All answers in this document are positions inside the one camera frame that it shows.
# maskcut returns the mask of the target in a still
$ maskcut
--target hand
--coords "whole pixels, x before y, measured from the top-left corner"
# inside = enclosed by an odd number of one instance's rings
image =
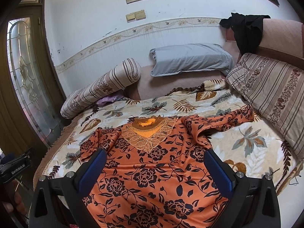
[[[16,180],[13,180],[12,182],[10,182],[10,184],[12,185],[12,188],[16,189],[17,186],[18,186],[18,182]],[[16,209],[18,212],[20,212],[22,215],[26,215],[27,211],[25,209],[25,206],[22,202],[22,198],[20,196],[20,194],[18,192],[15,192],[15,196],[14,196],[14,199],[15,199],[15,203],[16,203]],[[12,206],[12,204],[10,203],[6,203],[6,202],[2,202],[6,211],[8,213],[11,213],[14,211],[14,208]]]

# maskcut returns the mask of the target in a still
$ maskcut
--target door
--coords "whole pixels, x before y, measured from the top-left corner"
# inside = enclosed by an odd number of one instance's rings
[[[60,116],[65,96],[48,57],[43,6],[15,9],[0,32],[0,148],[15,157],[32,148],[35,170],[68,120]]]

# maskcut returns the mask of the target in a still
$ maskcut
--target bedsheet edge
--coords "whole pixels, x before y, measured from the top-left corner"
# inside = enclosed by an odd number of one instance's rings
[[[72,133],[72,131],[74,130],[74,128],[77,126],[78,121],[83,117],[83,112],[80,113],[78,116],[76,116],[70,125],[66,126],[63,128],[63,130],[61,131],[61,135],[60,137],[57,139],[57,141],[55,141],[52,144],[52,147],[50,147],[46,153],[46,155],[44,156],[44,158],[42,159],[42,161],[40,162],[40,165],[38,166],[35,174],[34,174],[34,178],[33,178],[33,188],[35,190],[37,182],[39,177],[42,175],[43,170],[45,169],[46,165],[52,160],[52,157],[54,156],[54,154],[57,152],[57,150],[62,146],[62,144],[67,140],[67,138],[69,137],[69,135]]]

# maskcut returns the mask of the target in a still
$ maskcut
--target blue gripper pad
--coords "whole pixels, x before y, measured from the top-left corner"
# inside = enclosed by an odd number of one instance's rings
[[[233,183],[209,150],[204,153],[204,164],[221,195],[231,199],[233,194]]]
[[[78,182],[78,196],[80,198],[89,195],[106,162],[107,152],[105,150],[100,150],[96,151],[88,162],[83,163],[89,164],[89,166]]]

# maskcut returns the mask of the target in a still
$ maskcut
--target wall switch panel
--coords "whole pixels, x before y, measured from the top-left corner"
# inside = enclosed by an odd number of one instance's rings
[[[126,18],[127,18],[127,22],[131,22],[131,21],[135,20],[135,13],[127,14]]]
[[[136,20],[143,20],[146,18],[145,10],[135,12]]]

